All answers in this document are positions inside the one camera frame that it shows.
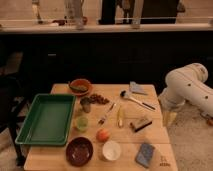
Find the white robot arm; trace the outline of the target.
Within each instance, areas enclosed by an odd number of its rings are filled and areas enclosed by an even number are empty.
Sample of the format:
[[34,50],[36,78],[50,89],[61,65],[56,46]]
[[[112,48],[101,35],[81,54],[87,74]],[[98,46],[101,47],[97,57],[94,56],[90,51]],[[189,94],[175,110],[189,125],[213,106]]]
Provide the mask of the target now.
[[192,63],[174,69],[165,77],[166,87],[158,96],[163,125],[169,126],[186,101],[197,106],[207,119],[213,120],[213,88],[205,84],[208,79],[206,67]]

